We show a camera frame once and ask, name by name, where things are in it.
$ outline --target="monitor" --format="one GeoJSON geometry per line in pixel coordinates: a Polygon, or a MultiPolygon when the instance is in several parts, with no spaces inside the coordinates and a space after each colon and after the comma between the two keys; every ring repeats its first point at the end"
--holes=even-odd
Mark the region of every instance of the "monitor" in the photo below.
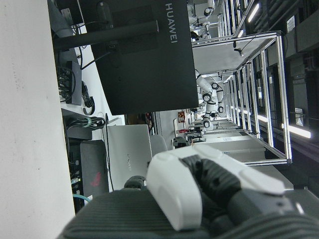
{"type": "Polygon", "coordinates": [[[88,32],[157,20],[159,32],[92,45],[113,115],[196,108],[185,0],[80,0],[88,32]]]}

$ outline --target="red object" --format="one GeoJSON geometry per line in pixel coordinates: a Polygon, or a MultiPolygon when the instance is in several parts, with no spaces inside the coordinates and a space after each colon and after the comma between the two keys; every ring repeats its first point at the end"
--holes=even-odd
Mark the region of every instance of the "red object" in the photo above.
{"type": "Polygon", "coordinates": [[[91,185],[92,185],[93,187],[97,187],[97,186],[100,185],[100,181],[101,181],[101,173],[98,172],[98,173],[95,175],[94,181],[91,182],[91,185]]]}
{"type": "Polygon", "coordinates": [[[179,129],[177,130],[177,133],[187,133],[188,131],[188,129],[179,129]]]}
{"type": "Polygon", "coordinates": [[[178,122],[179,123],[185,122],[185,112],[184,111],[178,112],[178,122]]]}

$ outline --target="silver laptop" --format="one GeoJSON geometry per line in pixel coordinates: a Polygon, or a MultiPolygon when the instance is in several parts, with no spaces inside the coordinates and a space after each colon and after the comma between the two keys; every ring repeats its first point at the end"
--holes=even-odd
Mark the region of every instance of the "silver laptop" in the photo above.
{"type": "Polygon", "coordinates": [[[108,126],[111,176],[114,190],[124,188],[132,176],[146,176],[152,159],[146,124],[108,126]]]}

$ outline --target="electronic equipment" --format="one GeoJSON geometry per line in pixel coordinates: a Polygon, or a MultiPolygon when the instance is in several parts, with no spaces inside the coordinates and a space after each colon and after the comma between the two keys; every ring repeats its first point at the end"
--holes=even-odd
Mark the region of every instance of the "electronic equipment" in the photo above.
{"type": "MultiPolygon", "coordinates": [[[[93,199],[109,192],[105,144],[101,140],[74,142],[70,145],[69,169],[72,193],[93,199]]],[[[75,212],[84,201],[74,199],[75,212]]]]}
{"type": "Polygon", "coordinates": [[[148,126],[108,126],[111,176],[115,190],[124,188],[133,176],[146,176],[148,162],[152,159],[148,126]]]}
{"type": "Polygon", "coordinates": [[[55,0],[58,9],[69,25],[83,23],[77,0],[55,0]]]}
{"type": "Polygon", "coordinates": [[[78,63],[67,61],[65,67],[57,66],[59,94],[64,98],[61,102],[79,106],[82,104],[81,79],[82,72],[78,63]]]}
{"type": "Polygon", "coordinates": [[[195,108],[184,0],[80,0],[88,33],[157,21],[159,32],[91,45],[113,115],[195,108]]]}

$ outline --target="white humanoid robot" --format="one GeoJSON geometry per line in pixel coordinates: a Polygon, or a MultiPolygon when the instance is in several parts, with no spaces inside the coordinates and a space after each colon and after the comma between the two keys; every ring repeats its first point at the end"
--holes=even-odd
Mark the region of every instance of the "white humanoid robot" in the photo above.
{"type": "Polygon", "coordinates": [[[210,22],[208,18],[214,13],[215,10],[215,1],[208,0],[207,8],[205,8],[203,16],[196,15],[194,2],[193,0],[189,0],[187,4],[188,10],[188,20],[190,24],[190,30],[193,31],[192,40],[199,40],[199,36],[202,39],[210,39],[210,22]]]}
{"type": "Polygon", "coordinates": [[[210,84],[204,77],[197,74],[197,85],[201,88],[203,102],[199,104],[199,111],[205,111],[202,123],[205,128],[210,127],[210,117],[213,113],[219,114],[224,112],[223,98],[224,91],[216,83],[210,84]]]}

